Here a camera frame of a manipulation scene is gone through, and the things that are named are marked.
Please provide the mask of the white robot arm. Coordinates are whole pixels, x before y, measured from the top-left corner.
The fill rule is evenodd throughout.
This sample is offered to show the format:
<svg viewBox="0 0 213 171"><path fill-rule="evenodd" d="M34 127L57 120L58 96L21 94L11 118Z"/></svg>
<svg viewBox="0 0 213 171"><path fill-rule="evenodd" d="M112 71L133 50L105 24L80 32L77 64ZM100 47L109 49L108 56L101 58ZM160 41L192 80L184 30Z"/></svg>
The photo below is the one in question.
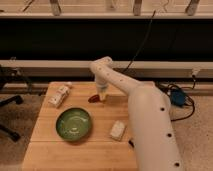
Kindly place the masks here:
<svg viewBox="0 0 213 171"><path fill-rule="evenodd" d="M138 171L185 171L169 112L171 102L153 81L139 81L102 57L90 63L98 93L112 84L128 96L128 113Z"/></svg>

